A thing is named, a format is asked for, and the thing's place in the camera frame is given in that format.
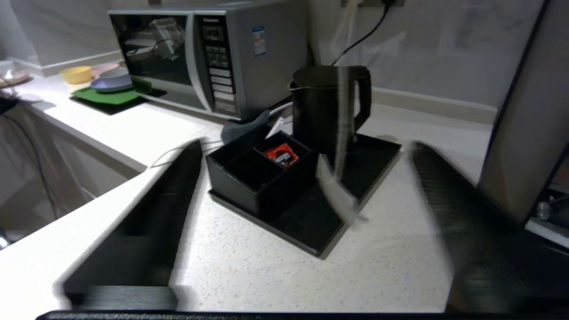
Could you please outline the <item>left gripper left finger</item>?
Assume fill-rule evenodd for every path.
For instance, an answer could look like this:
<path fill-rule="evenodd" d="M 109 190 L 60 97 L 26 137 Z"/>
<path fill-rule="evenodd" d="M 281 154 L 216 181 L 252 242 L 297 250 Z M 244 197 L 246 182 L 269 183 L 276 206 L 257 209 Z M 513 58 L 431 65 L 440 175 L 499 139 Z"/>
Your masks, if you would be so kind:
<path fill-rule="evenodd" d="M 177 308 L 179 297 L 169 280 L 202 158 L 199 140 L 183 146 L 122 221 L 65 278 L 62 291 L 71 310 Z"/>

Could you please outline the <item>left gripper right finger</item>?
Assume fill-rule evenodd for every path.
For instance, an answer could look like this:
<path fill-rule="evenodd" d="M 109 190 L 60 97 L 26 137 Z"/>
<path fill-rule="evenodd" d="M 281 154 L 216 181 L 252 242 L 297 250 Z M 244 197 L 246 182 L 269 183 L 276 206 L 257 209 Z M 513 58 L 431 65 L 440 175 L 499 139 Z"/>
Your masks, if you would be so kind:
<path fill-rule="evenodd" d="M 561 246 L 516 224 L 437 148 L 415 140 L 410 159 L 469 311 L 559 314 Z"/>

